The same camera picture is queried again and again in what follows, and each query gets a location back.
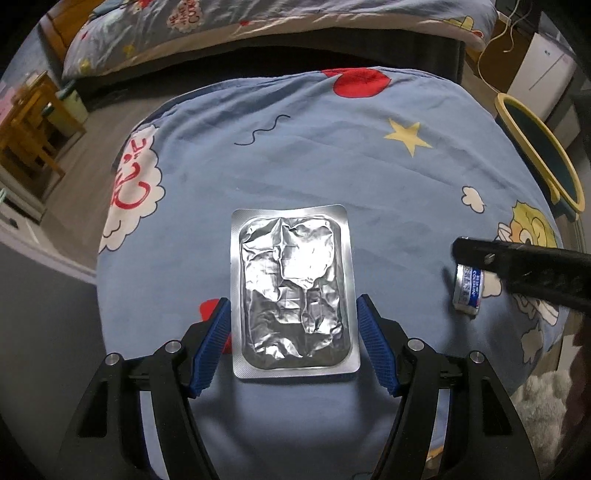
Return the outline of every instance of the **foil tray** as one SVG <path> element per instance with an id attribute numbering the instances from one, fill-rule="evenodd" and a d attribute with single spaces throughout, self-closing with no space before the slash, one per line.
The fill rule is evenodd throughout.
<path id="1" fill-rule="evenodd" d="M 238 378 L 355 372 L 359 339 L 341 205 L 232 215 L 232 355 Z"/>

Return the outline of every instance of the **bed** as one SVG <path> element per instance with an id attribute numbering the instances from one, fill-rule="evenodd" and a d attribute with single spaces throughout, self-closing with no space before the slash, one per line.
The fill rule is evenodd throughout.
<path id="1" fill-rule="evenodd" d="M 483 50 L 496 18 L 491 0 L 61 0 L 40 24 L 64 80 L 98 85 L 261 46 L 350 54 L 458 82 L 464 46 Z"/>
<path id="2" fill-rule="evenodd" d="M 437 351 L 482 351 L 510 393 L 564 328 L 567 309 L 511 295 L 493 274 L 476 317 L 451 307 L 458 236 L 562 246 L 511 141 L 451 81 L 374 67 L 215 83 L 140 122 L 117 165 L 97 268 L 107 352 L 143 356 L 207 319 L 229 295 L 239 208 L 343 205 L 357 295 Z M 220 478 L 369 479 L 397 401 L 361 356 L 352 378 L 292 385 L 241 381 L 223 355 L 194 403 Z M 149 394 L 142 408 L 165 478 Z M 432 456 L 448 409 L 441 391 Z"/>

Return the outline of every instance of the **fluffy white fabric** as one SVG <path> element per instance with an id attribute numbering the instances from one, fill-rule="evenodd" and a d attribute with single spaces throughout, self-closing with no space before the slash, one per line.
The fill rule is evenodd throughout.
<path id="1" fill-rule="evenodd" d="M 530 438 L 542 478 L 551 473 L 560 453 L 560 427 L 570 386 L 567 371 L 548 372 L 541 377 L 529 377 L 511 397 Z"/>

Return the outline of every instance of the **can label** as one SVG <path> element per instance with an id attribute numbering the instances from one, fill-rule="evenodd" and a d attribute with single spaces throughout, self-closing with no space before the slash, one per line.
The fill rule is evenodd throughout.
<path id="1" fill-rule="evenodd" d="M 453 293 L 453 306 L 460 312 L 476 315 L 482 298 L 482 270 L 458 265 L 456 287 Z"/>

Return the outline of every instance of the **gray wall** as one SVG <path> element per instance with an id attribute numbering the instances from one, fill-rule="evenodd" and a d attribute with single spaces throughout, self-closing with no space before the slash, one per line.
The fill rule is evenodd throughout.
<path id="1" fill-rule="evenodd" d="M 96 286 L 6 240 L 0 235 L 0 414 L 31 461 L 53 478 L 70 417 L 105 355 Z M 8 244 L 14 247 L 14 239 Z"/>

